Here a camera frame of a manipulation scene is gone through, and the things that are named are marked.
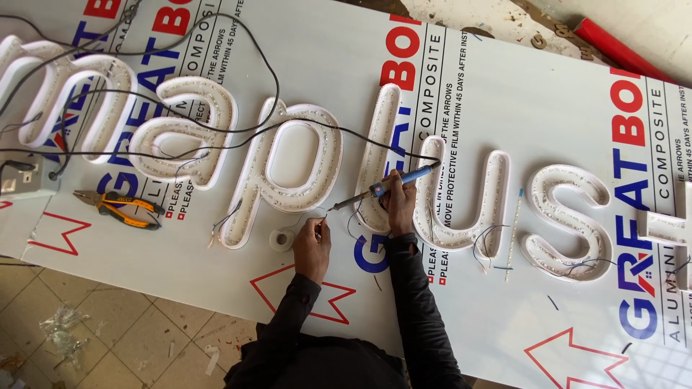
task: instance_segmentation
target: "hand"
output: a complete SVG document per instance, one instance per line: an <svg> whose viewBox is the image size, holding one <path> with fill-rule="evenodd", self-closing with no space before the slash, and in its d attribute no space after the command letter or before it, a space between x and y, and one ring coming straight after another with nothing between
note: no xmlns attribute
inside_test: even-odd
<svg viewBox="0 0 692 389"><path fill-rule="evenodd" d="M321 285L329 267L331 233L326 217L311 217L305 221L293 241L295 272Z"/></svg>
<svg viewBox="0 0 692 389"><path fill-rule="evenodd" d="M394 237L413 232L413 212L416 208L416 181L401 184L401 174L392 169L382 181L392 180L389 192L382 196L382 204L389 213L389 224Z"/></svg>

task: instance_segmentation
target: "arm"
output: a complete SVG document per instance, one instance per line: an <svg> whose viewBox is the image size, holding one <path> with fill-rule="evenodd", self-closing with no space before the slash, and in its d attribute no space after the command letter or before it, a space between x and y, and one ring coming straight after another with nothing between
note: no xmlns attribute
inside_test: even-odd
<svg viewBox="0 0 692 389"><path fill-rule="evenodd" d="M416 247L411 222L416 203L415 183L401 185L401 177L395 170L390 177L394 181L391 194L385 195L383 203L389 212L394 237L385 243L385 250L411 386L414 389L470 388L454 358Z"/></svg>
<svg viewBox="0 0 692 389"><path fill-rule="evenodd" d="M286 295L248 354L229 371L226 389L262 389L274 384L291 360L300 328L320 294L330 248L327 221L308 219L293 242L295 276Z"/></svg>

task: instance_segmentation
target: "person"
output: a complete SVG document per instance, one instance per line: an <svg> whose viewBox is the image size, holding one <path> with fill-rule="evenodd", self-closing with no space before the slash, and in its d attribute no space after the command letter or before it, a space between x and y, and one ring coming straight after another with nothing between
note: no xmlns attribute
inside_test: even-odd
<svg viewBox="0 0 692 389"><path fill-rule="evenodd" d="M411 386L470 389L452 353L416 247L415 182L402 185L396 170L385 179L392 181L383 207L393 235L385 250ZM293 242L295 277L269 324L258 325L257 340L242 346L241 361L224 378L226 389L408 388L401 359L372 343L300 333L320 294L330 249L327 219L308 219Z"/></svg>

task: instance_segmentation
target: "person's left hand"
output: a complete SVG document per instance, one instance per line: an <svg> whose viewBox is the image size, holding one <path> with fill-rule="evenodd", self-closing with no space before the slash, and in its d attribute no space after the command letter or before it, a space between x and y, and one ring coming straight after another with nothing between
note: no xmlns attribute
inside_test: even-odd
<svg viewBox="0 0 692 389"><path fill-rule="evenodd" d="M295 272L321 285L329 267L331 233L327 218L311 217L293 241Z"/></svg>

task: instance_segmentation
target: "red tube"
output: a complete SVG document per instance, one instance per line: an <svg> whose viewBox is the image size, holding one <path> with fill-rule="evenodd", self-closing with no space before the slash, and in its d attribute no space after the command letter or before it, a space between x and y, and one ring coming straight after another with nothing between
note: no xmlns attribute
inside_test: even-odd
<svg viewBox="0 0 692 389"><path fill-rule="evenodd" d="M622 66L622 68L627 71L677 84L674 79L648 63L648 61L639 56L639 54L625 46L589 18L582 20L574 29L574 33L593 45L593 47L599 49L606 57Z"/></svg>

